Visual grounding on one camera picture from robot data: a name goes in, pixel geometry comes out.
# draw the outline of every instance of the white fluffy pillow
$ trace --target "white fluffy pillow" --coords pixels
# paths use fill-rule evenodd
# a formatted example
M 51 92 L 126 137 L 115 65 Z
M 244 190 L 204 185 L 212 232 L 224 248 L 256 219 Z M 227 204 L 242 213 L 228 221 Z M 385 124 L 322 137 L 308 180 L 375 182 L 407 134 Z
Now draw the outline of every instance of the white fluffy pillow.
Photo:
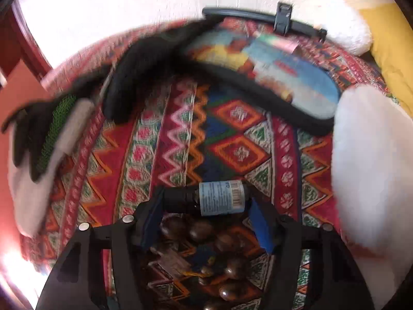
M 413 122 L 372 86 L 343 93 L 332 186 L 350 239 L 389 258 L 398 286 L 413 264 Z
M 370 28 L 344 0 L 311 0 L 294 6 L 292 18 L 327 29 L 327 38 L 359 56 L 373 43 Z

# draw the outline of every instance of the white towel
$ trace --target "white towel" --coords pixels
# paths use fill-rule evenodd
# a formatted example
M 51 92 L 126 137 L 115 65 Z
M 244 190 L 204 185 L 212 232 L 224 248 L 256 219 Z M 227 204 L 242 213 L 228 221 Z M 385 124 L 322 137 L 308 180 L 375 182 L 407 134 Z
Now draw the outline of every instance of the white towel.
M 89 99 L 80 99 L 76 102 L 54 145 L 47 170 L 37 183 L 30 178 L 28 151 L 19 168 L 13 164 L 13 126 L 10 134 L 8 181 L 13 197 L 16 224 L 24 236 L 32 238 L 39 232 L 47 212 L 56 170 L 63 157 L 73 151 L 93 110 L 94 103 Z

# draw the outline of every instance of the yellow pillow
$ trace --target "yellow pillow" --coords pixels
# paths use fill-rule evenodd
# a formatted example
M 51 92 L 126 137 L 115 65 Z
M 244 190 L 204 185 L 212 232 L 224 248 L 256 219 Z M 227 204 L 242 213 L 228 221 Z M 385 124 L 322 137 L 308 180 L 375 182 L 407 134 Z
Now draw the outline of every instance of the yellow pillow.
M 397 4 L 362 9 L 373 35 L 370 49 L 393 95 L 413 117 L 413 30 Z

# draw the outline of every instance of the bottle label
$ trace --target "bottle label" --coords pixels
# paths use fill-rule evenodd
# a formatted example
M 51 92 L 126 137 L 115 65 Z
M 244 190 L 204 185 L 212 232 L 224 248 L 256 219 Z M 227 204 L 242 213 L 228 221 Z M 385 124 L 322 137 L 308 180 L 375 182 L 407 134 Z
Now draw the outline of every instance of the bottle label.
M 241 213 L 245 209 L 245 193 L 241 181 L 200 183 L 202 216 Z

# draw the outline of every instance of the yellow fabric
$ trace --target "yellow fabric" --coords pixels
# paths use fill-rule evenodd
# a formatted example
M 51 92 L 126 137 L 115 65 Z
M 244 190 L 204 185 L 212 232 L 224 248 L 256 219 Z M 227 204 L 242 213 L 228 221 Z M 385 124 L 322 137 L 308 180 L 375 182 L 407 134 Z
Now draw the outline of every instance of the yellow fabric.
M 242 52 L 229 53 L 225 45 L 217 44 L 196 55 L 195 59 L 238 70 L 248 60 L 248 56 Z
M 393 95 L 413 116 L 413 30 L 397 4 L 360 10 L 373 35 L 370 49 Z

